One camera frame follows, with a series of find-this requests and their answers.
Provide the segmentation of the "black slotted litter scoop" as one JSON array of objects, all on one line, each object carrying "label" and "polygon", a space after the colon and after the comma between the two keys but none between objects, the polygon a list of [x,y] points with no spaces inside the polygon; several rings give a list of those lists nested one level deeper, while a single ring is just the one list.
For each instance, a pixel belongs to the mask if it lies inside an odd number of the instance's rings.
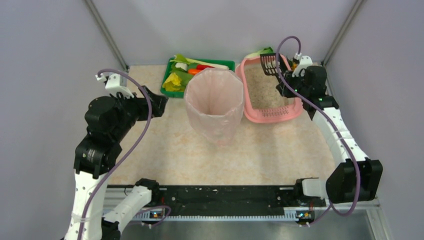
[{"label": "black slotted litter scoop", "polygon": [[259,60],[266,76],[278,76],[277,67],[279,67],[282,74],[291,71],[290,63],[282,54],[279,56],[279,64],[276,62],[276,55],[274,53],[261,53]]}]

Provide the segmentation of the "pink plastic trash bag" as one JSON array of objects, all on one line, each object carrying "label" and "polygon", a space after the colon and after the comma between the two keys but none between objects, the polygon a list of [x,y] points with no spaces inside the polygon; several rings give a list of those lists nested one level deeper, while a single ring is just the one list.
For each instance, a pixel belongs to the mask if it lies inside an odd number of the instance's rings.
[{"label": "pink plastic trash bag", "polygon": [[234,71],[206,68],[188,82],[183,95],[193,130],[218,146],[231,144],[244,115],[245,91]]}]

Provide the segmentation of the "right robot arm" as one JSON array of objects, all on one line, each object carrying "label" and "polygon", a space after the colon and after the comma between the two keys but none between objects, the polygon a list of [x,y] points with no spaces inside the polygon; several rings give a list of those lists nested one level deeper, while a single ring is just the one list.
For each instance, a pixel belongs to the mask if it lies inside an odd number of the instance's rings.
[{"label": "right robot arm", "polygon": [[383,173],[378,159],[370,159],[348,130],[335,98],[326,93],[327,72],[310,65],[277,71],[278,91],[284,97],[302,101],[303,109],[323,135],[335,162],[335,170],[326,179],[304,178],[297,181],[301,193],[328,199],[333,204],[372,201]]}]

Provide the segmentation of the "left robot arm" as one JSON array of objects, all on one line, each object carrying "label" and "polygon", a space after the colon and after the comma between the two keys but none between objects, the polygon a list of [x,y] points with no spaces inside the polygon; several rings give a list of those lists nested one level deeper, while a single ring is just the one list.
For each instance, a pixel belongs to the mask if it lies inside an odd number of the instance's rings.
[{"label": "left robot arm", "polygon": [[85,113],[87,134],[75,149],[75,195],[67,240],[118,240],[132,218],[159,190],[155,180],[141,179],[113,210],[104,213],[108,180],[118,167],[121,141],[138,121],[161,117],[168,98],[141,88],[143,97],[101,96]]}]

